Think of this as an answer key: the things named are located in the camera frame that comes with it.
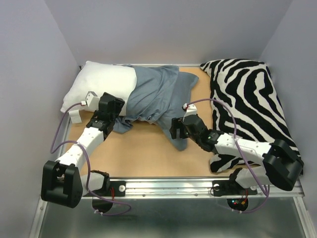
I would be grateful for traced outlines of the white pillow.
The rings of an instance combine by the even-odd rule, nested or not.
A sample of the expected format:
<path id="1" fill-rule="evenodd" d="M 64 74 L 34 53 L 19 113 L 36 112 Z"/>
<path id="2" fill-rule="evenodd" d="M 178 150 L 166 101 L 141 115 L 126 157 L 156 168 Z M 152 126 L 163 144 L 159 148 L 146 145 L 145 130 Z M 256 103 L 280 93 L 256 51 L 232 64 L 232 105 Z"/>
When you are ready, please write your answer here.
<path id="1" fill-rule="evenodd" d="M 137 76 L 132 67 L 87 61 L 64 96 L 60 111 L 64 113 L 71 105 L 84 101 L 89 91 L 99 97 L 107 92 L 125 101 L 119 114 L 125 116 L 128 98 L 136 84 Z"/>

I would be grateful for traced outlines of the blue grey pillowcase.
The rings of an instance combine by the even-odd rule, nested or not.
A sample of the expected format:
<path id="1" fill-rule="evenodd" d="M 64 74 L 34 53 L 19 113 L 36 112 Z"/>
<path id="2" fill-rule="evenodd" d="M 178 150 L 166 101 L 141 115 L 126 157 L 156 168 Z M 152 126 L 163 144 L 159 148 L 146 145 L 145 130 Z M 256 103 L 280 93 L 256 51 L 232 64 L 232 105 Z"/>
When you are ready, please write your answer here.
<path id="1" fill-rule="evenodd" d="M 177 150 L 185 150 L 187 140 L 172 139 L 169 130 L 173 118 L 184 116 L 182 107 L 190 102 L 198 76 L 182 72 L 176 65 L 130 67 L 136 72 L 136 87 L 127 100 L 126 115 L 116 119 L 113 130 L 123 134 L 132 128 L 132 122 L 146 121 L 159 126 Z"/>

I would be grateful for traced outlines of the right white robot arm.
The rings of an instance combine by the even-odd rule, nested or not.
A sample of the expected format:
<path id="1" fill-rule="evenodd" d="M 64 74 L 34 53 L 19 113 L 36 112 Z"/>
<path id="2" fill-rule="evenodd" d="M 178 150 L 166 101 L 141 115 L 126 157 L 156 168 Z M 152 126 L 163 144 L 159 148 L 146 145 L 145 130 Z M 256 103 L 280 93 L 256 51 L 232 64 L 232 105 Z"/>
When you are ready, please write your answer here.
<path id="1" fill-rule="evenodd" d="M 209 129 L 198 115 L 188 115 L 171 120 L 172 139 L 190 138 L 201 149 L 217 155 L 230 155 L 254 162 L 254 169 L 239 170 L 228 181 L 233 193 L 256 185 L 274 185 L 291 191 L 301 174 L 304 163 L 283 140 L 255 142 Z"/>

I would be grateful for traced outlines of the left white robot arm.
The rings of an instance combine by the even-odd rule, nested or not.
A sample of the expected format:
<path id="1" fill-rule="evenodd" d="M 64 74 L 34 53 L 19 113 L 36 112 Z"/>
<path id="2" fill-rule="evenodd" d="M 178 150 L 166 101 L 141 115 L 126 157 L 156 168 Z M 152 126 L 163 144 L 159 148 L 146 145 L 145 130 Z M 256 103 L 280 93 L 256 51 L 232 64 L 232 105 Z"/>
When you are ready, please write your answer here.
<path id="1" fill-rule="evenodd" d="M 114 195 L 110 177 L 106 172 L 93 171 L 89 156 L 112 132 L 125 101 L 107 92 L 98 97 L 89 91 L 85 100 L 66 109 L 64 114 L 74 111 L 76 106 L 87 106 L 93 116 L 76 141 L 68 140 L 58 146 L 52 145 L 50 153 L 55 153 L 62 145 L 71 147 L 55 161 L 47 161 L 43 167 L 41 199 L 69 208 L 76 207 L 82 196 L 93 194 Z"/>

